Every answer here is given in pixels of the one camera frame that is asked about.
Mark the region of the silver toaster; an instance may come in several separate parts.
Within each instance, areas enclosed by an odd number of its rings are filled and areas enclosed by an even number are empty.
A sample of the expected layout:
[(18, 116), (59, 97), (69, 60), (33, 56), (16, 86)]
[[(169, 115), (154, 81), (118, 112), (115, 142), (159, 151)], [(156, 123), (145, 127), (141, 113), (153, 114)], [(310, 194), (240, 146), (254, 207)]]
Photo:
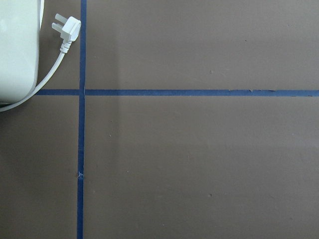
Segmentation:
[(43, 0), (0, 2), (0, 105), (14, 104), (37, 83)]

